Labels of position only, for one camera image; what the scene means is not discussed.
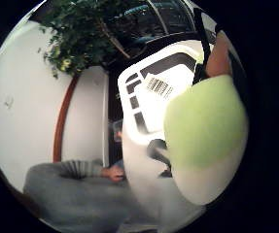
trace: person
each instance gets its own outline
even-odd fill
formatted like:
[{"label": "person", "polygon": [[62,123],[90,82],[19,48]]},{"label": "person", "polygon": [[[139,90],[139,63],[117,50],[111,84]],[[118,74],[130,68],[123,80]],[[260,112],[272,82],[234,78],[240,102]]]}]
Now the person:
[{"label": "person", "polygon": [[38,218],[61,232],[138,232],[156,228],[141,209],[124,176],[122,161],[62,161],[31,167],[23,194]]}]

